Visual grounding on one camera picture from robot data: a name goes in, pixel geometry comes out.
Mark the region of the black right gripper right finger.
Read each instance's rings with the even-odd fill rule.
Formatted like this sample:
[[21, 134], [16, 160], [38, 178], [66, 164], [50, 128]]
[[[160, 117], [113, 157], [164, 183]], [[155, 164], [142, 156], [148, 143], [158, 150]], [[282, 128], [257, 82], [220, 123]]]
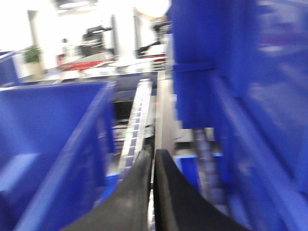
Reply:
[[244, 231], [188, 182], [169, 152], [158, 149], [154, 164], [154, 214], [158, 231]]

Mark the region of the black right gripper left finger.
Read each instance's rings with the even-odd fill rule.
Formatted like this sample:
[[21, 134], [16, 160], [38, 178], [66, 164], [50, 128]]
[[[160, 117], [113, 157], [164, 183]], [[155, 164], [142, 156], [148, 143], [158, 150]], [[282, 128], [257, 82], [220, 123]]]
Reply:
[[111, 195], [64, 231], [147, 231], [152, 157], [140, 151]]

